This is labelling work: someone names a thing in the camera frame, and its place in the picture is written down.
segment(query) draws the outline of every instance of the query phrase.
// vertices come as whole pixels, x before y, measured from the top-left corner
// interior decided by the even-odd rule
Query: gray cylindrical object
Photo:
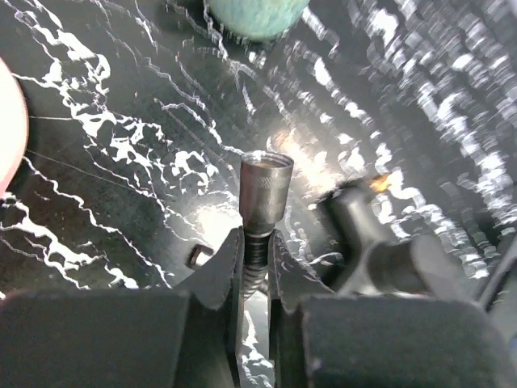
[[[239,213],[250,234],[272,232],[284,217],[294,162],[288,156],[265,151],[242,155]]]
[[[267,274],[269,236],[275,223],[284,217],[293,166],[293,160],[282,154],[253,151],[242,155],[239,212],[245,236],[245,299],[253,295]]]

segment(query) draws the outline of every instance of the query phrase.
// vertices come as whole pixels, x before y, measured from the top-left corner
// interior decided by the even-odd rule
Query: socket opening
[[[294,161],[286,155],[267,151],[251,151],[241,156],[244,163],[262,168],[291,168]]]

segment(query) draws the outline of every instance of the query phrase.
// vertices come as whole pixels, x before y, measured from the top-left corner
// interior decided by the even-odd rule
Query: table
[[[2,294],[174,286],[197,243],[217,249],[239,225],[239,155],[254,149],[295,160],[279,228],[311,264],[345,260],[315,201],[384,172],[380,221],[438,235],[468,291],[515,233],[505,2],[314,0],[258,44],[198,0],[1,0],[0,36],[30,115],[2,202]],[[243,375],[272,386],[263,295],[245,321]]]

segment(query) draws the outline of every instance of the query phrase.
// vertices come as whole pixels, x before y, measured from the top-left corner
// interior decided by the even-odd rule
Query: orange object
[[[0,59],[0,196],[15,176],[28,137],[27,105],[23,93]]]

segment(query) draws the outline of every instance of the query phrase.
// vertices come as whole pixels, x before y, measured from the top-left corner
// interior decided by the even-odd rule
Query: black marble countertop
[[[197,243],[240,222],[239,155],[296,166],[280,229],[339,260],[314,201],[392,173],[378,217],[434,233],[467,290],[517,204],[517,23],[504,1],[313,0],[276,42],[221,34],[202,2],[0,0],[0,56],[27,99],[26,156],[4,196],[0,291],[171,287]],[[272,386],[265,297],[243,368]]]

